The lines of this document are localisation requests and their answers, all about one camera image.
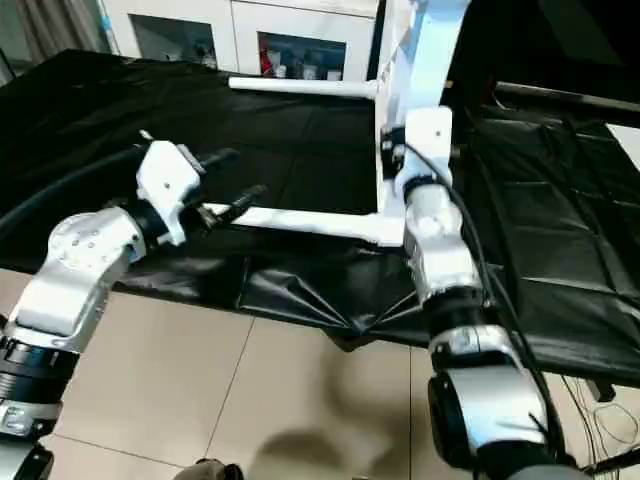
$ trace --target beige floor tile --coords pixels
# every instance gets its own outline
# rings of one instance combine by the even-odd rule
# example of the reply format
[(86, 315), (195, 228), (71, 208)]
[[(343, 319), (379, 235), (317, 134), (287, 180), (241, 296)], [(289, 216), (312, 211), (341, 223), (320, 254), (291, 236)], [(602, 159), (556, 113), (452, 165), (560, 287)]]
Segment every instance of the beige floor tile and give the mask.
[(206, 451), (252, 319), (114, 294), (56, 433), (176, 465)]
[(469, 480), (468, 472), (454, 470), (433, 444), (427, 385), (433, 375), (427, 350), (411, 348), (411, 478)]
[(55, 456), (50, 480), (172, 480), (180, 468), (51, 436), (42, 442)]
[(409, 478), (409, 349), (342, 353), (319, 330), (257, 319), (209, 456), (249, 479)]
[[(583, 428), (583, 420), (571, 399), (569, 392), (562, 382), (562, 378), (558, 375), (547, 374), (547, 382), (551, 389), (554, 404), (560, 415), (563, 431), (569, 446), (569, 451), (576, 457), (580, 465), (591, 463), (589, 461), (589, 443), (587, 435)], [(591, 428), (594, 435), (594, 442), (599, 454), (603, 454), (603, 444), (607, 456), (613, 456), (623, 453), (634, 444), (640, 446), (640, 432), (638, 425), (635, 424), (620, 407), (627, 409), (636, 419), (640, 419), (640, 390), (626, 387), (615, 387), (616, 399), (608, 404), (597, 403), (589, 392), (584, 380), (577, 380), (565, 377), (569, 387), (572, 389), (579, 403), (586, 406), (586, 417), (591, 422)], [(597, 430), (593, 424), (593, 414), (596, 413), (602, 440), (598, 436)], [(618, 441), (607, 433), (617, 437)], [(620, 471), (620, 480), (631, 480), (640, 478), (640, 466), (628, 468)]]
[(0, 268), (0, 313), (9, 317), (31, 275)]

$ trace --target black hose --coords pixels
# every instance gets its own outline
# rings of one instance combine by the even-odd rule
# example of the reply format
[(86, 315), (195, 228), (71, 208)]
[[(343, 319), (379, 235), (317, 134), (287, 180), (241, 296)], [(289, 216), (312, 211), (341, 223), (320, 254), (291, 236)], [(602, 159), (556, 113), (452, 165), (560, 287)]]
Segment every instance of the black hose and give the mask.
[(60, 190), (68, 187), (70, 184), (91, 175), (99, 170), (110, 167), (125, 160), (133, 160), (142, 157), (148, 149), (147, 145), (135, 145), (127, 150), (107, 155), (101, 160), (91, 163), (78, 170), (74, 170), (59, 178), (45, 188), (35, 193), (19, 205), (15, 206), (5, 215), (0, 217), (0, 241), (4, 240), (13, 230), (23, 222), (31, 213), (39, 209), (51, 196)]

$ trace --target table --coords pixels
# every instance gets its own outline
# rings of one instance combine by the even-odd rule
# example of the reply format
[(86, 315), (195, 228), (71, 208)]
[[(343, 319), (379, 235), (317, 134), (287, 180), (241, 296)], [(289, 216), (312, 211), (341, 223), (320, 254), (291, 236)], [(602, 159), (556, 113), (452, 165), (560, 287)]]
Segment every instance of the table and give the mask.
[[(260, 182), (269, 189), (261, 206), (375, 211), (369, 102), (231, 92), (226, 78), (81, 52), (38, 66), (0, 89), (0, 208), (145, 128), (197, 154), (241, 151), (207, 183), (211, 201)], [(627, 154), (601, 122), (486, 110), (457, 123), (466, 147), (452, 165), (456, 188), (542, 367), (640, 386), (640, 173)], [(72, 186), (26, 219), (0, 241), (0, 266), (35, 271), (51, 228), (131, 194), (136, 167), (102, 172), (90, 191)], [(351, 239), (225, 229), (145, 259), (118, 288), (320, 327), (350, 345), (424, 346), (404, 262), (399, 250)]]

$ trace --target white rod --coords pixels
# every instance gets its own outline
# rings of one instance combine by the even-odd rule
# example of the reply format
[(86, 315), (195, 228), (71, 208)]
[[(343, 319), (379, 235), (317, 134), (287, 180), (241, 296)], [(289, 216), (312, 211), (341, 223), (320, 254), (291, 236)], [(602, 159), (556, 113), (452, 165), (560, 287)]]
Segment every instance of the white rod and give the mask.
[(229, 87), (236, 90), (261, 90), (334, 97), (355, 97), (375, 100), (378, 84), (368, 82), (334, 82), (330, 80), (287, 80), (280, 78), (230, 77)]
[[(205, 203), (204, 206), (216, 214), (227, 208), (227, 205), (221, 203)], [(377, 213), (345, 215), (251, 207), (233, 223), (246, 227), (358, 238), (381, 247), (402, 246), (404, 235), (403, 217), (387, 217)]]

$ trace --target glass cabinet door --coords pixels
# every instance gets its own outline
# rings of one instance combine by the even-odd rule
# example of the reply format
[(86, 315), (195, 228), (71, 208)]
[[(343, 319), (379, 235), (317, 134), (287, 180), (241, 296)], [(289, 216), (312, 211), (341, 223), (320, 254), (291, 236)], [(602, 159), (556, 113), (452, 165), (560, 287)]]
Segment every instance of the glass cabinet door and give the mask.
[(347, 44), (258, 32), (260, 73), (298, 80), (342, 80)]
[(103, 0), (120, 54), (237, 71), (229, 0)]
[(217, 66), (209, 24), (146, 15), (129, 17), (143, 58)]
[(242, 73), (366, 79), (374, 19), (244, 2), (232, 8)]

